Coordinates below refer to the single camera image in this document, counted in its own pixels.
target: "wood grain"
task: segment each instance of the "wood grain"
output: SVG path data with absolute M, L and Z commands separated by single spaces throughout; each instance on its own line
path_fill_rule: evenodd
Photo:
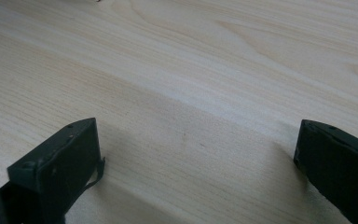
M 292 156 L 302 119 L 358 136 L 358 1 L 0 0 L 0 186 L 89 117 L 68 223 L 349 223 Z

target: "wood grain pattern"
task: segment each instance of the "wood grain pattern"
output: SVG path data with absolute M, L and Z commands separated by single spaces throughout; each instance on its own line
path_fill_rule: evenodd
M 348 223 L 292 156 L 302 119 L 358 136 L 358 1 L 0 0 L 0 186 L 89 117 L 68 223 Z

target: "wooden table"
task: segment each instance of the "wooden table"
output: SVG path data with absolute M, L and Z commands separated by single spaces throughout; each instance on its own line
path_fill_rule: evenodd
M 0 186 L 95 117 L 67 223 L 349 223 L 296 169 L 302 119 L 358 136 L 358 1 L 0 0 Z

